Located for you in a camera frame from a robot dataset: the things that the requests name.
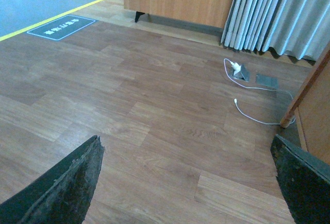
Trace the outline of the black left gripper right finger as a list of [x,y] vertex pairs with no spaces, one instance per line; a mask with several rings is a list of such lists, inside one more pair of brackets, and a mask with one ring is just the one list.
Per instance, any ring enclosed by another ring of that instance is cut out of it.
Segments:
[[278,134],[270,150],[295,223],[329,223],[329,165]]

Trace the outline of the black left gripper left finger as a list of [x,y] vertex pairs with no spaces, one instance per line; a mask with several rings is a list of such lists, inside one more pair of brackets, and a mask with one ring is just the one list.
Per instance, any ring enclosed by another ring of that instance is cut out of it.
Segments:
[[94,135],[1,204],[1,223],[82,223],[101,172],[105,148]]

